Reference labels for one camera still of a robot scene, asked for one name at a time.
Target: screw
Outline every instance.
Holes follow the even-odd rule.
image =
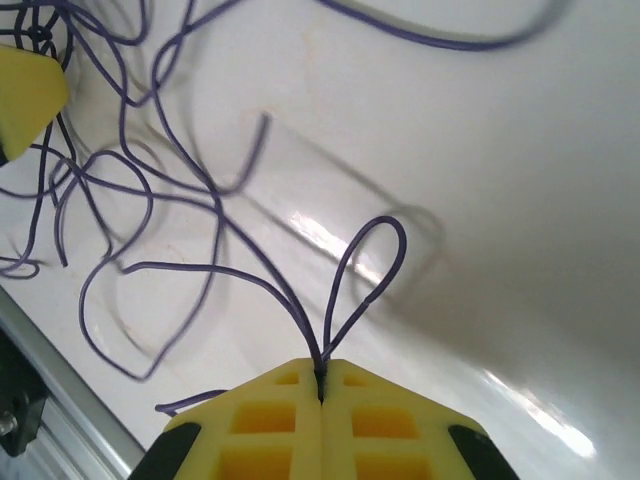
[[[5,412],[2,417],[0,417],[0,437],[4,437],[5,435],[13,432],[16,428],[18,428],[18,420],[9,412]]]

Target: yellow foam pad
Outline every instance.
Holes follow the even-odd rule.
[[[0,68],[0,146],[14,160],[62,110],[69,90],[58,62],[44,55],[0,46]]]
[[[448,431],[485,434],[470,418],[345,360],[329,362],[317,395],[298,359],[176,416],[165,433],[201,429],[167,478],[474,480]]]

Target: square cutout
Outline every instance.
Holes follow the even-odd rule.
[[[432,480],[426,459],[415,456],[356,455],[358,480]]]
[[[292,447],[227,447],[210,480],[289,480]]]
[[[345,387],[366,387],[366,382],[360,377],[347,373],[342,380]]]
[[[300,383],[298,372],[289,372],[276,380],[276,385],[297,385]]]
[[[404,408],[361,405],[351,414],[354,437],[418,438],[413,416]]]
[[[287,402],[247,402],[238,407],[231,433],[293,433],[296,406]]]

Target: black bracket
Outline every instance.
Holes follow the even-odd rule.
[[[36,438],[46,398],[38,372],[0,330],[0,445],[12,457]]]

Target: white surface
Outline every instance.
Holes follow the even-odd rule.
[[[456,18],[453,6],[438,3],[441,18]],[[178,22],[175,3],[155,5],[136,68]],[[523,11],[504,11],[509,27]],[[583,0],[533,44],[464,54],[389,38],[310,0],[251,0],[194,38],[166,103],[216,173],[238,165],[266,110],[441,220],[442,258],[403,313],[374,310],[338,356],[479,420],[522,479],[630,479],[640,435],[638,15],[632,0]],[[114,97],[81,72],[69,115],[95,147],[113,139]],[[173,169],[170,154],[154,148]],[[33,185],[32,162],[3,169],[3,184]],[[29,206],[3,202],[6,236],[19,240]],[[81,281],[104,249],[81,203],[76,197],[66,230],[71,267],[55,266],[44,220],[38,256],[52,266],[31,282],[2,286],[145,445],[166,422],[154,403],[233,387],[304,355],[275,302],[221,278],[194,330],[149,383],[100,363],[77,326]],[[278,230],[242,201],[229,210],[269,251]],[[118,203],[111,213],[123,231],[137,218],[137,208]],[[206,260],[213,222],[182,208],[164,213],[131,259]],[[6,241],[0,251],[10,251]],[[259,271],[237,244],[227,255]],[[295,256],[280,266],[285,274],[299,269]],[[149,348],[180,320],[198,285],[183,274],[107,277],[90,294],[94,333],[108,333],[108,310],[117,306]],[[306,299],[326,298],[330,287],[312,279],[294,286]],[[112,354],[142,366],[110,338]]]

